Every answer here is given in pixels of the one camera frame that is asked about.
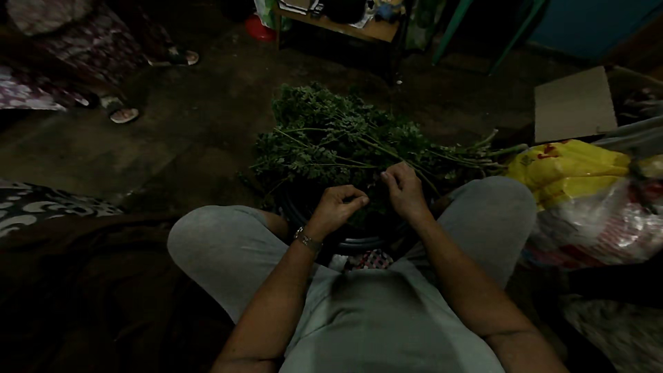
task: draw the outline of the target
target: wristwatch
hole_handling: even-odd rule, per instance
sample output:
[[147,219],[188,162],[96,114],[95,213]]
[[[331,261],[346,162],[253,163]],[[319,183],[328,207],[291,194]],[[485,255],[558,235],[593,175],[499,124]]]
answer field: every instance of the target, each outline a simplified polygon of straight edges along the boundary
[[294,233],[294,239],[303,243],[307,248],[310,248],[316,257],[320,253],[320,250],[322,250],[322,242],[314,241],[311,237],[305,235],[304,227],[297,229],[297,232]]

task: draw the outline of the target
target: plastic bag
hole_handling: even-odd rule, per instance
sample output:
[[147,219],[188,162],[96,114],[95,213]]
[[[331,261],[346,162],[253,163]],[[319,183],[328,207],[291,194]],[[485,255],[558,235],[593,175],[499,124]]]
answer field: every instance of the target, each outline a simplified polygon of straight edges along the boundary
[[[508,177],[539,206],[522,252],[525,264],[577,269],[641,263],[663,248],[663,217],[645,209],[627,178],[629,158],[578,140],[537,146],[519,155]],[[640,162],[650,178],[645,198],[663,214],[663,156]]]

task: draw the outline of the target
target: cardboard box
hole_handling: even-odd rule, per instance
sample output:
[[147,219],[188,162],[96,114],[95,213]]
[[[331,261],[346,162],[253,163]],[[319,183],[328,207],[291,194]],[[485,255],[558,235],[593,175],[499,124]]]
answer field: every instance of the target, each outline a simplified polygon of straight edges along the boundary
[[599,135],[617,128],[613,100],[650,88],[663,97],[663,82],[627,68],[598,66],[534,89],[534,142]]

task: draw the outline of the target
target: concrete floor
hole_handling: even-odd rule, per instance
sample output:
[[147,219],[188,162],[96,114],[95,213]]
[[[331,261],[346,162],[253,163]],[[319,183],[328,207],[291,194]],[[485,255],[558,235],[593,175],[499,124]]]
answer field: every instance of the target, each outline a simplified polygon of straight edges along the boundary
[[410,116],[436,141],[455,143],[531,123],[533,88],[577,71],[527,50],[510,53],[492,77],[471,71],[486,69],[479,58],[452,53],[433,67],[430,54],[415,54],[401,62],[402,84],[390,88],[366,70],[253,40],[213,3],[170,5],[181,9],[160,20],[175,40],[200,52],[201,62],[146,68],[131,78],[125,87],[142,116],[127,125],[111,123],[99,110],[73,109],[34,112],[6,126],[0,177],[106,198],[130,210],[256,205],[235,174],[253,162],[256,134],[274,125],[271,98],[281,84],[317,80],[341,94],[357,86],[368,102]]

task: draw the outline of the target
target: black and white patterned cloth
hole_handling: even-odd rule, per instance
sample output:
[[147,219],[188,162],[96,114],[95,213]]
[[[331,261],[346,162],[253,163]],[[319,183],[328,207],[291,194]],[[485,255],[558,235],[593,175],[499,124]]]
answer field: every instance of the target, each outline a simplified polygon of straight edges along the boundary
[[0,238],[22,227],[60,216],[123,213],[119,207],[98,198],[0,179]]

